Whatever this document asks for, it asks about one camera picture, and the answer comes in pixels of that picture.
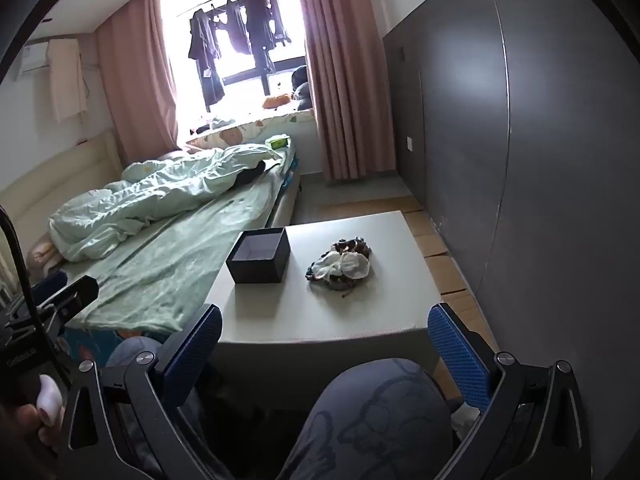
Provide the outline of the person's left hand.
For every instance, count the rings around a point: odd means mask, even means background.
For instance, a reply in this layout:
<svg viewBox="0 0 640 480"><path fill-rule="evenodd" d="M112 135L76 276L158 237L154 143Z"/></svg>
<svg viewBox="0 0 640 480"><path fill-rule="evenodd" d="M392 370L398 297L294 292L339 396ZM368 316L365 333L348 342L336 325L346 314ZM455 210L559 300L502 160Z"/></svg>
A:
<svg viewBox="0 0 640 480"><path fill-rule="evenodd" d="M1 478L55 479L64 418L60 387L40 374L34 402L1 407Z"/></svg>

